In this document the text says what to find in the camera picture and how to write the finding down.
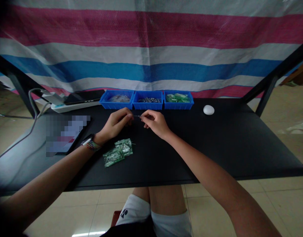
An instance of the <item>white egg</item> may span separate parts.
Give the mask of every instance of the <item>white egg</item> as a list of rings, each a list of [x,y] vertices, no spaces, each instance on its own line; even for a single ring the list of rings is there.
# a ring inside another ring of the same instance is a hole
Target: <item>white egg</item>
[[[206,115],[212,115],[215,110],[212,106],[210,105],[205,105],[204,108],[203,108],[203,112],[206,114]]]

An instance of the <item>leg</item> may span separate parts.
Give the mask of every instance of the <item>leg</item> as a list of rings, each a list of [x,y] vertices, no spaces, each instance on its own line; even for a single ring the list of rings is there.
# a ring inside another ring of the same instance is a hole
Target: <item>leg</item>
[[[151,206],[148,188],[135,188],[128,197],[116,225],[145,222],[150,214]]]
[[[134,191],[132,193],[133,195],[140,197],[144,201],[150,203],[151,200],[149,198],[149,190],[147,187],[141,187],[141,188],[134,188]]]
[[[181,185],[149,187],[149,192],[152,212],[175,216],[187,211]]]
[[[181,185],[149,187],[151,217],[157,236],[192,236]]]

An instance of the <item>black table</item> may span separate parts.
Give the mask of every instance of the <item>black table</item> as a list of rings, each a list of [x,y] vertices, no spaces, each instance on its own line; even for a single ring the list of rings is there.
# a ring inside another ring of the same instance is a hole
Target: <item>black table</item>
[[[199,151],[221,165],[237,180],[303,175],[303,164],[288,150],[261,119],[240,99],[195,99],[189,111],[162,110],[170,129]],[[204,105],[215,108],[207,116]],[[110,113],[102,106],[67,112],[64,115],[90,115],[91,124],[81,140],[101,130]],[[143,111],[133,110],[135,115]],[[16,192],[63,155],[46,157],[46,116],[33,133],[0,158],[1,193]],[[198,180],[176,151],[135,118],[118,137],[97,152],[67,187],[66,191],[189,184]],[[117,140],[130,138],[133,154],[104,168],[102,154]]]

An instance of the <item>person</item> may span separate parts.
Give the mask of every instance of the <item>person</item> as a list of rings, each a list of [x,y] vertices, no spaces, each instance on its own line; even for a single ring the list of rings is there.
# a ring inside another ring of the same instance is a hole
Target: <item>person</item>
[[[222,167],[175,135],[160,112],[147,110],[140,118],[144,128],[151,129],[176,150],[225,209],[238,237],[281,236],[252,196]],[[132,121],[128,108],[111,113],[93,142],[103,146]],[[0,218],[0,229],[22,233],[57,199],[94,152],[81,145],[2,203],[1,215],[8,217],[8,221],[3,223]],[[104,235],[116,236],[126,231],[132,236],[191,236],[181,185],[135,188],[116,226]]]

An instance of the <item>white cable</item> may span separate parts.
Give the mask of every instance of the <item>white cable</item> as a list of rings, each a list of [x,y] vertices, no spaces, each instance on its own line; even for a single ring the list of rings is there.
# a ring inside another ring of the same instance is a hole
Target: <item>white cable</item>
[[[46,103],[46,104],[43,106],[41,112],[40,112],[39,114],[37,114],[37,110],[36,110],[36,108],[34,107],[34,101],[33,101],[32,97],[31,97],[31,92],[32,92],[32,91],[35,91],[35,90],[41,90],[41,89],[40,89],[40,88],[34,88],[34,89],[29,90],[29,93],[28,93],[28,94],[29,94],[29,99],[30,99],[30,102],[31,102],[31,106],[32,106],[32,108],[33,108],[33,110],[34,110],[34,113],[35,113],[34,122],[33,122],[33,125],[32,125],[32,127],[31,127],[30,132],[29,132],[26,136],[24,136],[22,139],[20,139],[18,142],[16,142],[16,143],[13,144],[11,147],[9,147],[7,150],[5,150],[5,152],[2,153],[2,154],[0,155],[0,157],[2,157],[3,155],[5,155],[8,151],[10,151],[13,147],[15,147],[17,144],[19,144],[20,142],[22,142],[24,139],[26,139],[26,138],[32,133],[32,131],[33,131],[33,129],[34,129],[34,126],[35,126],[35,123],[36,123],[37,119],[43,114],[44,109],[46,108],[46,106],[47,106],[48,104],[50,104],[50,102]]]

